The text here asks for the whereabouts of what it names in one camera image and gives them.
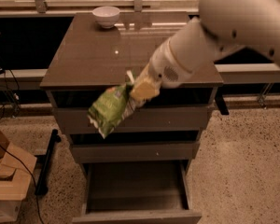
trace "white bowl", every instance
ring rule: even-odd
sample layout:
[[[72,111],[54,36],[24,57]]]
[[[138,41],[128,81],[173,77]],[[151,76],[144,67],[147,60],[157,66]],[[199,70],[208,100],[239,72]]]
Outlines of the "white bowl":
[[[95,21],[104,28],[111,28],[119,20],[120,10],[117,7],[98,7],[92,12]]]

